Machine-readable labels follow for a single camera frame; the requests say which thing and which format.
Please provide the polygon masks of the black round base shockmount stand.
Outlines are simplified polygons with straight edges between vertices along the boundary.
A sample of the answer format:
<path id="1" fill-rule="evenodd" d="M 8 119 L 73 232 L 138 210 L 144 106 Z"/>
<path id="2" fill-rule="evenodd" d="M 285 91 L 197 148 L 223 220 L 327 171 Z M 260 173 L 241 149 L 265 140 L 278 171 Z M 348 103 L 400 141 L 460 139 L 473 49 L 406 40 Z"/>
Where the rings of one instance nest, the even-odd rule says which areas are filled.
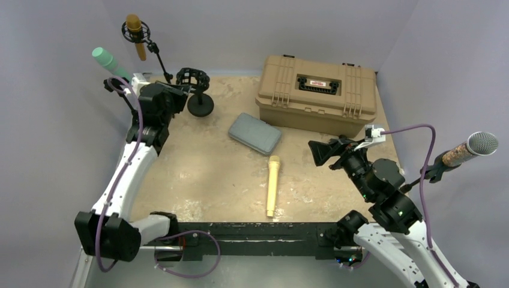
<path id="1" fill-rule="evenodd" d="M 214 109 L 213 99 L 205 93 L 209 88 L 209 81 L 206 72 L 195 68 L 185 67 L 176 74 L 176 84 L 190 88 L 191 96 L 187 101 L 187 108 L 195 117 L 206 117 Z"/>

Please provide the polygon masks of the cream microphone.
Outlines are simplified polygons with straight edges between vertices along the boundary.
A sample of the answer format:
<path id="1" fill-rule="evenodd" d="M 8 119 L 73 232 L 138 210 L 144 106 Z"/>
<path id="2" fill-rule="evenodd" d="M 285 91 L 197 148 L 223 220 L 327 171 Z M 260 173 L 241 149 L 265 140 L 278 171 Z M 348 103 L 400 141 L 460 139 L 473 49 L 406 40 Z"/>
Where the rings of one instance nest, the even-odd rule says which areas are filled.
<path id="1" fill-rule="evenodd" d="M 274 211 L 276 209 L 276 195 L 279 179 L 279 170 L 280 170 L 280 157 L 276 155 L 270 156 L 268 162 L 267 205 L 266 205 L 267 217 L 273 217 Z"/>

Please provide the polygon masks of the black tripod mic stand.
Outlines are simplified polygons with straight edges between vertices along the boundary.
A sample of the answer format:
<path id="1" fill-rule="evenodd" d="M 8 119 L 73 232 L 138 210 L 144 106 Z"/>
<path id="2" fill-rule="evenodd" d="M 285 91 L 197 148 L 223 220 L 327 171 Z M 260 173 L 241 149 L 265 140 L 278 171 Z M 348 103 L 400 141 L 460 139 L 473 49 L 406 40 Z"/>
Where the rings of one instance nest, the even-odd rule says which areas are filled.
<path id="1" fill-rule="evenodd" d="M 166 80 L 167 83 L 171 83 L 171 80 L 173 79 L 173 75 L 171 75 L 167 72 L 167 70 L 164 66 L 164 63 L 162 61 L 162 58 L 160 56 L 160 49 L 158 48 L 157 43 L 151 40 L 151 30 L 150 30 L 149 26 L 143 21 L 142 21 L 142 31 L 143 31 L 143 44 L 145 47 L 145 51 L 146 51 L 146 49 L 148 49 L 148 51 L 150 53 L 154 53 L 156 55 L 158 62 L 161 66 L 161 69 L 163 71 L 164 79 Z M 125 22 L 121 26 L 121 32 L 122 32 L 122 36 L 124 37 L 125 40 L 127 40 L 129 43 L 133 43 L 131 40 L 131 37 L 129 35 L 129 32 L 127 30 Z"/>

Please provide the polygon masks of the gold microphone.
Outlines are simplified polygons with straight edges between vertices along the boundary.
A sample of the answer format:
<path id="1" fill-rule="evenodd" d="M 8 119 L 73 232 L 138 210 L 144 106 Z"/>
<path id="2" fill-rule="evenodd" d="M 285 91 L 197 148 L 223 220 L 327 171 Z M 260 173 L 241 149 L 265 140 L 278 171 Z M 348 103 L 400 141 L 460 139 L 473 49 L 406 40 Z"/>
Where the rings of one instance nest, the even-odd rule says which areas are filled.
<path id="1" fill-rule="evenodd" d="M 141 61 L 146 60 L 146 51 L 143 44 L 142 21 L 135 14 L 126 16 L 125 24 L 132 42 L 136 47 L 136 52 Z"/>

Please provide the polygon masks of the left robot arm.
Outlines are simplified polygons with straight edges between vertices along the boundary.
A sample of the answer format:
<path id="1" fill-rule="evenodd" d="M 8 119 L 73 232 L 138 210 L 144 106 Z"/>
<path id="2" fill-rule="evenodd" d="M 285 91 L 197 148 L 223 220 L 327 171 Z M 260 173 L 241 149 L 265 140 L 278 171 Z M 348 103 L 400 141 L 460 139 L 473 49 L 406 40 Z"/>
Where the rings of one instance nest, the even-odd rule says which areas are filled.
<path id="1" fill-rule="evenodd" d="M 169 137 L 170 121 L 184 110 L 191 88 L 161 81 L 126 84 L 123 78 L 106 79 L 104 86 L 128 104 L 132 125 L 107 188 L 90 211 L 76 215 L 74 226 L 87 255 L 130 262 L 153 240 L 163 245 L 178 240 L 175 215 L 152 212 L 135 222 L 130 215 L 140 186 Z"/>

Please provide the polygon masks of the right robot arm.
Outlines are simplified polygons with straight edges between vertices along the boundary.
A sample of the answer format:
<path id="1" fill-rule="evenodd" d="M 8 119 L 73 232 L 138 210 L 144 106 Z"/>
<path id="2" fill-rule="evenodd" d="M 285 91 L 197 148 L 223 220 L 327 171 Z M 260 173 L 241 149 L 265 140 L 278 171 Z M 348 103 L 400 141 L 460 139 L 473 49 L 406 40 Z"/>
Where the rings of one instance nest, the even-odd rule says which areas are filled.
<path id="1" fill-rule="evenodd" d="M 367 203 L 373 219 L 403 247 L 398 249 L 362 214 L 352 210 L 337 222 L 337 236 L 344 244 L 356 243 L 390 269 L 406 287 L 478 287 L 463 278 L 433 240 L 414 202 L 400 186 L 405 179 L 395 161 L 381 158 L 371 162 L 367 149 L 385 142 L 385 136 L 352 140 L 346 137 L 329 143 L 309 141 L 316 166 L 331 157 L 339 159 L 331 170 L 342 169 Z"/>

